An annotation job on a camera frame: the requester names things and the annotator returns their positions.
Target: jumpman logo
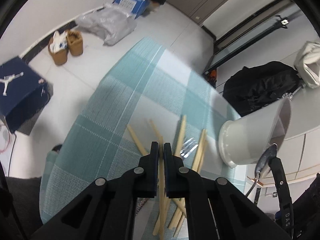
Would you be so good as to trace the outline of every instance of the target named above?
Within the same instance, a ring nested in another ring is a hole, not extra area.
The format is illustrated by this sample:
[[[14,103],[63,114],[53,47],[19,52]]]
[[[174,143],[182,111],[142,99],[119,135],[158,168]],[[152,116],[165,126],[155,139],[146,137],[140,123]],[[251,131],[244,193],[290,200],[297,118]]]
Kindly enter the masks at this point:
[[[6,96],[7,95],[7,88],[8,88],[8,84],[14,80],[15,78],[18,78],[18,77],[21,77],[23,76],[23,72],[21,72],[20,74],[18,75],[10,75],[10,76],[5,76],[3,79],[0,78],[0,83],[3,83],[4,84],[4,91],[3,91],[3,96]]]

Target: checkered tablecloth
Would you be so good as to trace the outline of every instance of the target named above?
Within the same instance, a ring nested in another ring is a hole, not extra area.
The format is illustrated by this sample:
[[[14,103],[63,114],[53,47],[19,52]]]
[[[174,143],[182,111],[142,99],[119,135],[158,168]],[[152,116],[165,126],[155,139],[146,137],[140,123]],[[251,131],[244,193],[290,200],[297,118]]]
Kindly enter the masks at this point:
[[[234,169],[221,160],[217,140],[221,126],[240,116],[201,76],[175,55],[149,38],[130,49],[103,77],[97,90],[73,124],[59,155],[50,153],[40,192],[40,213],[47,222],[98,177],[120,177],[138,165],[141,154],[126,127],[134,129],[147,151],[156,135],[152,119],[164,142],[175,149],[181,117],[187,116],[185,139],[199,141],[208,130],[208,147],[201,175],[224,176],[244,190],[246,167]],[[184,160],[191,167],[194,154]],[[176,206],[171,203],[167,224]],[[158,239],[152,231],[158,216],[158,199],[138,213],[134,239]],[[165,238],[174,231],[166,229]],[[188,237],[186,224],[179,237]]]

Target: white container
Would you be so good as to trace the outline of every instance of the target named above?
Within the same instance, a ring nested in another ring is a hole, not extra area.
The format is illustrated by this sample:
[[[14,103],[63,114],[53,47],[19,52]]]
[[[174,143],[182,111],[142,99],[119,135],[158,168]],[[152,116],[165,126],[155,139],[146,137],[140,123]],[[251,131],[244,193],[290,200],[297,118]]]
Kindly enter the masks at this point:
[[[290,100],[285,97],[238,120],[225,122],[218,141],[224,163],[232,168],[256,163],[271,143],[276,143],[279,150],[290,117]]]

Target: white floor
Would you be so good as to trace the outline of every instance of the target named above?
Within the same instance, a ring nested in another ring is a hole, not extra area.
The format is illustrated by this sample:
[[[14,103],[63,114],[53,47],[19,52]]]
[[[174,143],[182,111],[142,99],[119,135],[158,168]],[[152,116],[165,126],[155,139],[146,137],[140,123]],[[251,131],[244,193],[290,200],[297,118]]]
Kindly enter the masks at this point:
[[[53,83],[54,95],[30,136],[16,133],[9,176],[42,175],[47,152],[63,143],[99,81],[142,38],[153,38],[202,73],[212,55],[213,40],[197,24],[168,4],[137,21],[137,28],[112,47],[103,46],[103,40],[93,34],[83,33],[84,53],[79,57],[69,54],[61,67],[54,64],[46,48],[30,62],[35,71]]]

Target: gray plastic bag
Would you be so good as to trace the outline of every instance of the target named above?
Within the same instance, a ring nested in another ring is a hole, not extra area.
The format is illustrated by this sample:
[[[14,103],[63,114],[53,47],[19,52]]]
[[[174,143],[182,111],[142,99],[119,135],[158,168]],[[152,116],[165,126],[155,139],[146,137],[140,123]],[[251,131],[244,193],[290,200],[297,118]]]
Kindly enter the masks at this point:
[[[105,8],[76,19],[76,24],[95,33],[107,45],[114,45],[131,33],[137,26],[135,15],[116,4],[105,4]]]

